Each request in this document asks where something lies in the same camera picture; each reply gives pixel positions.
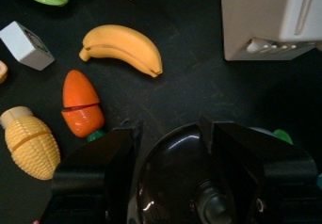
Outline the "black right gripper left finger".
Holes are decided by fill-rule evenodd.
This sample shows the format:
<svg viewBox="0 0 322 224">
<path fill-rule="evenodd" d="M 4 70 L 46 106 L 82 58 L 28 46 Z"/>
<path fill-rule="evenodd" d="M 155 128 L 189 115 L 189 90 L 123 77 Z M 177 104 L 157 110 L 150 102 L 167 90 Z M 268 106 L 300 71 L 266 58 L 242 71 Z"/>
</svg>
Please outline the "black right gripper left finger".
<svg viewBox="0 0 322 224">
<path fill-rule="evenodd" d="M 39 224 L 127 224 L 142 122 L 129 120 L 59 164 Z"/>
</svg>

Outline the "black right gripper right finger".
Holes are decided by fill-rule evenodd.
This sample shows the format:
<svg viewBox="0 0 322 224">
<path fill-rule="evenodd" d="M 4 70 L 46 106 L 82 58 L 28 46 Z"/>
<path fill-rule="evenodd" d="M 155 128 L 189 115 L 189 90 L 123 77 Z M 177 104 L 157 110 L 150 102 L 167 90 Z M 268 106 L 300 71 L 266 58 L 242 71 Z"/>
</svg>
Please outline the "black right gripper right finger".
<svg viewBox="0 0 322 224">
<path fill-rule="evenodd" d="M 234 122 L 199 120 L 234 224 L 322 224 L 322 189 L 312 156 Z"/>
</svg>

